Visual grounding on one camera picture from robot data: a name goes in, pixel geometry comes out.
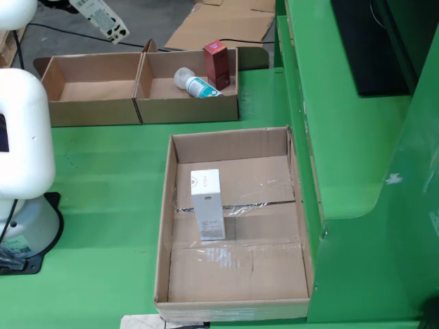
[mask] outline black cable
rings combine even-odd
[[[18,34],[16,33],[15,30],[12,31],[12,33],[14,34],[14,39],[15,39],[15,44],[16,44],[16,51],[17,51],[17,53],[19,53],[20,66],[21,66],[21,69],[24,70],[25,69],[25,63],[23,61],[23,54],[21,53],[19,36],[18,36]]]
[[[111,43],[111,41],[109,41],[108,39],[97,38],[95,36],[89,36],[87,34],[82,34],[82,33],[77,33],[77,32],[72,32],[72,31],[66,31],[65,29],[58,29],[57,27],[52,27],[52,26],[48,26],[48,25],[44,25],[44,24],[40,24],[40,23],[29,23],[28,25],[45,27],[46,29],[52,29],[54,31],[61,32],[61,33],[72,34],[74,36],[81,36],[83,38],[89,38],[89,39],[93,39],[93,40],[98,40],[98,41],[104,41],[104,42],[110,42]],[[131,47],[144,48],[143,45],[136,45],[135,43],[128,43],[128,42],[119,42],[118,45],[125,45],[125,46],[131,46]],[[166,50],[166,49],[157,49],[157,50],[159,50],[159,51],[169,51],[169,50]]]
[[[17,202],[18,202],[18,200],[15,199],[14,203],[12,205],[11,211],[9,213],[8,220],[6,221],[5,227],[3,228],[3,232],[0,235],[0,244],[3,241],[3,237],[5,236],[6,230],[8,229],[9,223],[11,222],[12,216],[14,215],[14,211],[15,211],[15,207],[16,207]]]
[[[274,41],[249,41],[249,40],[240,40],[240,39],[220,39],[219,41],[236,41],[236,42],[244,42],[244,43],[257,43],[258,45],[268,45],[270,43],[274,43]]]
[[[58,29],[57,27],[52,27],[52,26],[48,26],[48,25],[45,25],[45,24],[29,23],[28,25],[45,27],[47,29],[52,29],[52,30],[57,31],[57,32],[73,34],[74,36],[82,36],[84,38],[90,38],[90,39],[93,39],[93,40],[104,41],[104,42],[111,42],[111,41],[109,41],[107,39],[97,38],[95,36],[88,36],[88,35],[82,34],[82,33],[66,31],[65,29]],[[229,38],[220,39],[219,41],[236,41],[236,42],[244,42],[244,43],[257,43],[259,45],[268,45],[270,43],[274,43],[274,41],[249,41],[249,40],[229,39]],[[128,42],[119,42],[118,45],[125,45],[125,46],[131,46],[131,47],[139,47],[139,48],[143,48],[144,47],[143,45],[136,45],[134,43],[128,43]],[[170,50],[161,49],[161,48],[158,48],[157,50],[159,50],[159,51],[166,51],[166,52],[170,51]]]

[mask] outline white product box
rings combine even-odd
[[[69,2],[112,43],[118,43],[130,35],[121,18],[103,0],[69,0]]]
[[[191,171],[193,208],[202,241],[226,238],[219,178],[218,169]]]

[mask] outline green table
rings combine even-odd
[[[331,0],[286,2],[324,218],[361,216],[377,202],[412,98],[360,97]]]
[[[118,328],[156,313],[156,248],[170,134],[289,124],[282,69],[239,76],[241,121],[53,130],[65,228],[35,276],[0,277],[0,328]]]

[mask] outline green metal panel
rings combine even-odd
[[[438,32],[388,171],[401,182],[385,185],[377,206],[388,210],[388,245],[414,310],[439,296]]]
[[[324,218],[370,212],[411,97],[360,97],[330,0],[288,0]]]
[[[439,36],[407,116],[410,97],[357,95],[330,0],[287,3],[326,232],[308,322],[417,317],[439,282]]]
[[[35,276],[0,277],[0,328],[118,328],[153,305],[170,134],[289,124],[283,69],[239,75],[241,121],[53,129],[65,229]]]
[[[298,161],[298,171],[302,188],[305,219],[307,221],[311,257],[316,261],[319,236],[322,229],[317,204],[311,160],[305,131],[305,114],[301,95],[300,76],[297,67],[296,53],[293,50],[286,16],[277,16],[277,32],[280,36],[285,80],[288,89],[288,101],[292,118],[292,133]]]

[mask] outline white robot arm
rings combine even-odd
[[[0,29],[25,26],[36,6],[37,0],[0,0]],[[9,145],[9,152],[0,152],[0,267],[23,270],[24,259],[47,250],[62,231],[57,212],[43,197],[55,178],[43,85],[24,70],[0,69],[0,114]]]
[[[1,0],[0,29],[13,30],[26,26],[36,13],[37,0]]]

